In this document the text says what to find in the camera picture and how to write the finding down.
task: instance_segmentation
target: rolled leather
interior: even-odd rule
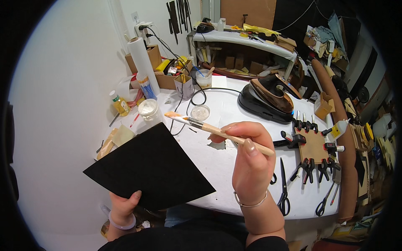
[[[335,112],[332,113],[334,123],[343,119],[347,120],[348,117],[342,101],[325,68],[316,59],[312,60],[312,66],[322,90],[334,100]],[[337,139],[337,143],[345,146],[345,151],[338,152],[339,164],[342,167],[338,222],[344,222],[350,220],[355,213],[358,189],[357,170],[355,168],[356,149],[350,127],[347,127],[346,132]]]

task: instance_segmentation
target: wall outlet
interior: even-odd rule
[[[139,23],[139,17],[138,17],[138,13],[137,13],[137,12],[131,13],[131,18],[133,19],[133,22],[135,22],[136,24]]]

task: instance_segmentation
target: left hand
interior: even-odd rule
[[[116,194],[109,192],[110,200],[112,201],[112,220],[121,226],[129,225],[132,220],[131,214],[137,206],[142,192],[136,191],[129,199],[122,198]]]

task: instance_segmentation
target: hand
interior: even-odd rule
[[[263,155],[257,150],[254,142],[275,152],[272,138],[263,125],[256,122],[232,123],[222,127],[222,130],[229,135],[246,139],[244,145],[238,146],[232,185],[241,203],[255,205],[265,197],[274,173],[276,156]],[[215,143],[225,140],[215,134],[211,134],[208,139]]]
[[[142,192],[140,190],[133,193],[130,199],[122,198],[116,194],[109,192],[112,201],[112,220],[121,226],[129,225],[132,221],[131,214],[137,206]]]

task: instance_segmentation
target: bangle bracelet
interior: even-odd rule
[[[255,204],[255,205],[251,205],[251,206],[247,206],[247,205],[244,205],[244,204],[240,203],[239,198],[237,197],[237,193],[235,191],[233,193],[234,193],[234,198],[236,199],[236,202],[237,202],[237,204],[240,205],[240,207],[255,207],[255,206],[261,205],[264,202],[264,200],[267,198],[267,196],[268,196],[268,188],[265,191],[265,197],[263,198],[263,200],[260,201],[259,203]]]
[[[120,226],[120,225],[117,225],[117,224],[112,220],[111,213],[112,213],[112,211],[109,212],[109,222],[110,222],[110,224],[112,224],[114,227],[116,227],[116,228],[118,228],[118,229],[121,229],[121,230],[129,230],[129,229],[132,229],[133,227],[135,227],[135,224],[136,224],[137,220],[135,219],[134,214],[132,214],[132,215],[133,215],[133,223],[131,223],[131,224],[128,225],[128,226]]]

